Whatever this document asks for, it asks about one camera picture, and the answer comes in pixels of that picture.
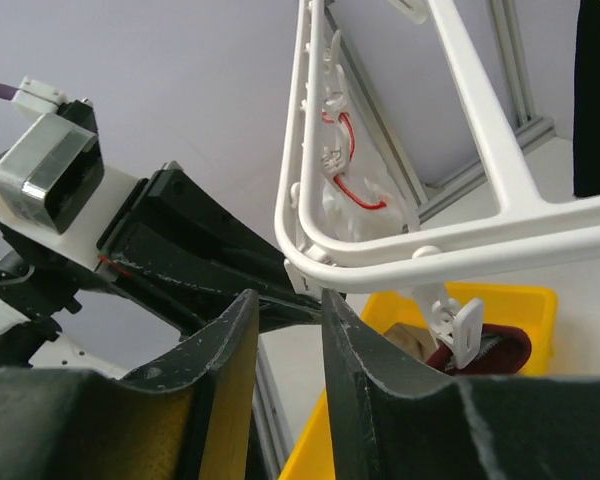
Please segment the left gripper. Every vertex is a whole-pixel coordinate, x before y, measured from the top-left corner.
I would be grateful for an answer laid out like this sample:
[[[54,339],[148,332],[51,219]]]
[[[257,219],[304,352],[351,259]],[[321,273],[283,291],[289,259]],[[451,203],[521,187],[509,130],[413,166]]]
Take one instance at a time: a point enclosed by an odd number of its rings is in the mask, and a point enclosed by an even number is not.
[[[281,252],[180,170],[137,180],[115,169],[62,233],[20,218],[0,196],[0,301],[18,320],[0,327],[0,364],[26,365],[61,335],[54,316],[82,309],[81,291],[125,298],[182,338],[245,290],[257,293],[259,331],[319,325],[321,302],[298,294]]]

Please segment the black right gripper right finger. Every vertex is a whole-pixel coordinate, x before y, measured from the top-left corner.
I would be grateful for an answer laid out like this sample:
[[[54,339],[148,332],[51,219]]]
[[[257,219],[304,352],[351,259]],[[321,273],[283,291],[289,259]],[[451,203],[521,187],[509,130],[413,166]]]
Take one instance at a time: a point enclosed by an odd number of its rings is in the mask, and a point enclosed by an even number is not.
[[[445,375],[322,297],[339,479],[600,479],[600,377]]]

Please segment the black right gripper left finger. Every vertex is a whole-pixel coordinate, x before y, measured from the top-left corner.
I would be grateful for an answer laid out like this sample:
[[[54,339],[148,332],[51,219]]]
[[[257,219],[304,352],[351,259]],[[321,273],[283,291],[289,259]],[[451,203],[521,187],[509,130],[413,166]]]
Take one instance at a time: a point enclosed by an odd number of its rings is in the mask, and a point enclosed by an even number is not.
[[[0,479],[241,479],[259,332],[246,290],[120,380],[0,368]]]

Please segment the beige sock maroon cuff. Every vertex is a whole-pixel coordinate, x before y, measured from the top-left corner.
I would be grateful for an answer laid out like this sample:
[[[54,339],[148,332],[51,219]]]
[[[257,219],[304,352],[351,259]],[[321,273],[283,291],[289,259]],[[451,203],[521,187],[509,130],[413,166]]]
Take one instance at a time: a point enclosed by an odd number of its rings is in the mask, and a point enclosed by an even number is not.
[[[531,356],[532,344],[521,329],[485,324],[477,356],[464,368],[458,368],[449,348],[436,346],[426,329],[397,323],[384,336],[408,355],[446,375],[514,375]]]

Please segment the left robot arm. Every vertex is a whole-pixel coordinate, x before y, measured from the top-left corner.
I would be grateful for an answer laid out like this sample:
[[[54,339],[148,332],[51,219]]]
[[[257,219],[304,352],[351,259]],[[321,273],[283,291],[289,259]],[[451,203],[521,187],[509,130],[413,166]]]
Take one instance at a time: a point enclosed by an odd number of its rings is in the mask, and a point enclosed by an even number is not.
[[[115,169],[37,188],[34,202],[0,192],[0,365],[68,365],[92,358],[61,336],[60,311],[81,291],[128,300],[182,337],[242,292],[259,296],[260,331],[320,322],[317,297],[297,293],[282,254],[184,172],[137,179]]]

